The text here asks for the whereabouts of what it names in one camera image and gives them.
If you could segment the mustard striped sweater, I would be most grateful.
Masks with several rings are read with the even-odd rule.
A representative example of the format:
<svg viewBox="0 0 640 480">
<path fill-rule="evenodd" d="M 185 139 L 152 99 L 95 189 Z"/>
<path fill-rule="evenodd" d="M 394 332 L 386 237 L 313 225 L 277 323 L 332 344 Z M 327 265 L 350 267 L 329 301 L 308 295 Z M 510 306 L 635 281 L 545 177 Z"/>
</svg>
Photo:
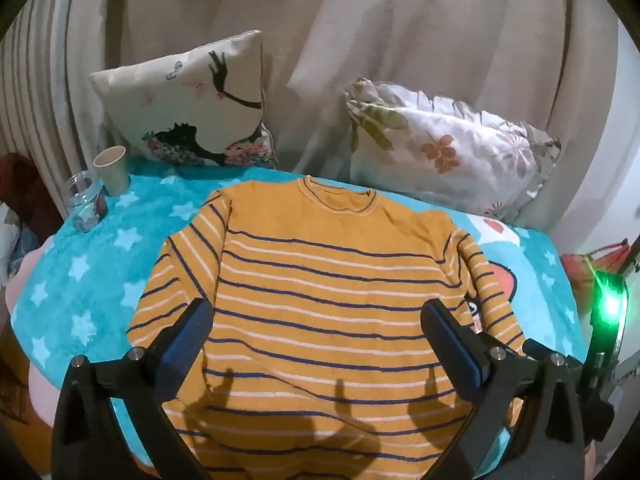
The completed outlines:
<svg viewBox="0 0 640 480">
<path fill-rule="evenodd" d="M 216 479 L 419 479 L 470 410 L 422 333 L 424 302 L 524 341 L 446 214 L 308 177 L 210 194 L 164 240 L 129 341 L 148 346 L 195 299 L 214 324 L 165 412 Z"/>
</svg>

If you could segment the white and blue clothes pile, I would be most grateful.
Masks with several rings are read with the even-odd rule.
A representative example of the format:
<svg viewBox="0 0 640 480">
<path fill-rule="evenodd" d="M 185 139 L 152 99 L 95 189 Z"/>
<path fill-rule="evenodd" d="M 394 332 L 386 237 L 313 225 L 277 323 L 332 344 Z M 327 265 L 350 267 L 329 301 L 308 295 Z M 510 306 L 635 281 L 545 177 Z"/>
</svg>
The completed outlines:
<svg viewBox="0 0 640 480">
<path fill-rule="evenodd" d="M 1 204 L 0 257 L 1 286 L 17 272 L 25 256 L 40 247 L 37 235 L 21 222 L 18 215 L 6 204 Z"/>
</svg>

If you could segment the red bag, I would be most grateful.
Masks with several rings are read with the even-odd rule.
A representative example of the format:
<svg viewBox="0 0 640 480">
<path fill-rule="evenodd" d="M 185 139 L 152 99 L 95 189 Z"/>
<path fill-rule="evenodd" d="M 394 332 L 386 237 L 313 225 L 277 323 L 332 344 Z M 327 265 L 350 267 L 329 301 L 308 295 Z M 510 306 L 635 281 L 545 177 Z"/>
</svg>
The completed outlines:
<svg viewBox="0 0 640 480">
<path fill-rule="evenodd" d="M 628 240 L 624 238 L 621 242 L 602 246 L 592 252 L 564 254 L 560 257 L 580 315 L 590 311 L 596 273 L 617 274 L 630 250 Z"/>
</svg>

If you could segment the turquoise star cartoon blanket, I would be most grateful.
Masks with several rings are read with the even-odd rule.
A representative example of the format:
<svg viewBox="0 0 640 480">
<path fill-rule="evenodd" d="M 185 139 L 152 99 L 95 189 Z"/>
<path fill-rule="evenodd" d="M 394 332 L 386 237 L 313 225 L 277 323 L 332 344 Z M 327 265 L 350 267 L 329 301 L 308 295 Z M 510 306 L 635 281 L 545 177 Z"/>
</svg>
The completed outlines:
<svg viewBox="0 0 640 480">
<path fill-rule="evenodd" d="M 43 394 L 34 407 L 52 422 L 58 389 L 70 360 L 114 360 L 130 347 L 125 328 L 134 315 L 163 239 L 190 220 L 207 192 L 245 181 L 288 182 L 287 172 L 257 167 L 180 170 L 134 162 L 124 195 L 107 200 L 105 219 L 89 233 L 66 221 L 47 247 L 28 258 L 18 276 L 23 288 L 11 301 L 11 326 L 37 375 Z M 448 212 L 470 229 L 506 291 L 524 333 L 577 359 L 586 338 L 560 257 L 543 232 L 506 226 L 474 214 Z"/>
</svg>

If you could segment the white floral leaf pillow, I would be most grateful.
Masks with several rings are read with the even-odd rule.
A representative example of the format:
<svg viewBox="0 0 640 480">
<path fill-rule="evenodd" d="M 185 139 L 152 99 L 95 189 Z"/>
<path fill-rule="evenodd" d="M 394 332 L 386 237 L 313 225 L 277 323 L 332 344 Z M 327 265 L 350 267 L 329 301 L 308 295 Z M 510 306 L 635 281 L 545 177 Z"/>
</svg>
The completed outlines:
<svg viewBox="0 0 640 480">
<path fill-rule="evenodd" d="M 544 187 L 562 146 L 527 122 L 360 78 L 345 91 L 349 179 L 509 222 Z"/>
</svg>

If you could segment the clear glass jar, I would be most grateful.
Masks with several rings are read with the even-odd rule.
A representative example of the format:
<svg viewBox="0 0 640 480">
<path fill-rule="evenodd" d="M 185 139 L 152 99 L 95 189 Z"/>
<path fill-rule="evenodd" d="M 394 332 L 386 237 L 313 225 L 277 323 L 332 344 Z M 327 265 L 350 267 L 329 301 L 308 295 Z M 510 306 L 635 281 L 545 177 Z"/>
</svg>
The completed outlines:
<svg viewBox="0 0 640 480">
<path fill-rule="evenodd" d="M 78 232 L 88 233 L 106 216 L 103 182 L 89 170 L 82 170 L 65 182 L 63 198 L 70 221 Z"/>
</svg>

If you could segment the beige paper cup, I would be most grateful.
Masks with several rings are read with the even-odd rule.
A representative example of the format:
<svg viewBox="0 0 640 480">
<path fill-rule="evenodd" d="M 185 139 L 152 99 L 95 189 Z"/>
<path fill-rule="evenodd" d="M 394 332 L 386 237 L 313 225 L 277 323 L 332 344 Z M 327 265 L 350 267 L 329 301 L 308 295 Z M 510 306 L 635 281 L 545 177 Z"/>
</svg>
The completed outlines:
<svg viewBox="0 0 640 480">
<path fill-rule="evenodd" d="M 112 197 L 122 195 L 129 188 L 127 150 L 123 145 L 106 148 L 93 159 L 93 167 Z"/>
</svg>

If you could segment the beige striped curtain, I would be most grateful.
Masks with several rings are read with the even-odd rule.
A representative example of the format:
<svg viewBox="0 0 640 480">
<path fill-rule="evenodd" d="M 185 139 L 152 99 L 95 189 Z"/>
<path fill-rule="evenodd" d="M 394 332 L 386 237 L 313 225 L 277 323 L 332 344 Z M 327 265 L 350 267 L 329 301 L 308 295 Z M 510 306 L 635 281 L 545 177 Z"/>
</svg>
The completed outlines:
<svg viewBox="0 0 640 480">
<path fill-rule="evenodd" d="M 528 122 L 562 154 L 518 224 L 549 229 L 597 153 L 618 21 L 605 0 L 26 0 L 1 37 L 1 148 L 49 188 L 118 138 L 89 76 L 262 32 L 280 166 L 343 179 L 354 80 L 394 82 Z"/>
</svg>

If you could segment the cream girl-silhouette pillow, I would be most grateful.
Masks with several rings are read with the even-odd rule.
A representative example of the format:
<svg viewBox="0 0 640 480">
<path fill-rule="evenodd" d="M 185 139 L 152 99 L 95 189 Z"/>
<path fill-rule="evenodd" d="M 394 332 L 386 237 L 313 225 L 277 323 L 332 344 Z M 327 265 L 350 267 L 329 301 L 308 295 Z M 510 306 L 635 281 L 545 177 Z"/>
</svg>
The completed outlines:
<svg viewBox="0 0 640 480">
<path fill-rule="evenodd" d="M 148 159 L 276 168 L 264 118 L 262 33 L 90 75 L 112 125 Z"/>
</svg>

